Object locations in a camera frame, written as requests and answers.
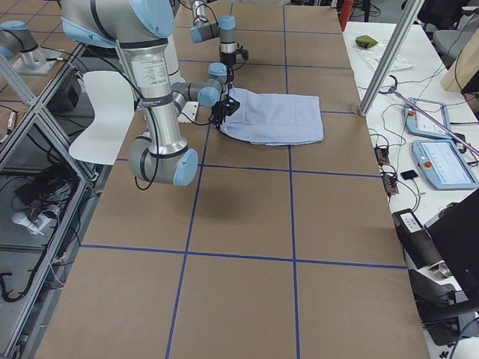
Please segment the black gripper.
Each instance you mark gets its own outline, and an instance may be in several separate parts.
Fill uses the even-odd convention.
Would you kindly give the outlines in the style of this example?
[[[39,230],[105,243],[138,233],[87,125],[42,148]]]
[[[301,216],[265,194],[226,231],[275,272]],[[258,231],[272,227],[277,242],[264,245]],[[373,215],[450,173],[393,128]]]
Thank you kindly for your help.
[[[226,96],[211,108],[212,125],[219,129],[227,116],[231,116],[240,108],[240,102],[231,96]]]
[[[228,89],[231,89],[233,87],[233,82],[234,82],[234,70],[232,67],[237,63],[237,54],[235,52],[233,53],[221,52],[220,61],[227,66],[226,85],[228,86]]]

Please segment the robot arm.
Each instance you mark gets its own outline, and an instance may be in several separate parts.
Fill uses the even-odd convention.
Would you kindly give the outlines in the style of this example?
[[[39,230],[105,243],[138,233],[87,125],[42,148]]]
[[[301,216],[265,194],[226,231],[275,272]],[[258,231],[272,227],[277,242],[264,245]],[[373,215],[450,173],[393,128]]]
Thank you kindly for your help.
[[[190,184],[199,157],[181,135],[178,117],[188,101],[210,108],[209,122],[221,126],[240,103],[230,95],[234,72],[223,62],[209,65],[202,83],[171,83],[165,50],[174,30],[169,1],[63,1],[64,33],[84,44],[118,47],[131,74],[147,120],[129,152],[137,180],[175,186]]]
[[[194,43],[219,38],[220,62],[211,64],[209,73],[223,77],[227,89],[230,90],[234,80],[233,65],[237,63],[237,56],[243,50],[237,42],[236,19],[233,15],[220,16],[217,19],[208,3],[209,1],[189,1],[193,19],[190,35]]]

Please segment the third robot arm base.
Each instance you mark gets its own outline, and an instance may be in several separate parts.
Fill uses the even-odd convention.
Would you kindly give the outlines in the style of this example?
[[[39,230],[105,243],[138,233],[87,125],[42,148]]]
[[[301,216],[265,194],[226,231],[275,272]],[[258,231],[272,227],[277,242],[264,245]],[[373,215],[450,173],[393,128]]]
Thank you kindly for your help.
[[[21,75],[46,75],[62,60],[62,52],[41,47],[28,26],[20,20],[1,24],[1,54],[8,61],[19,56],[13,69]]]

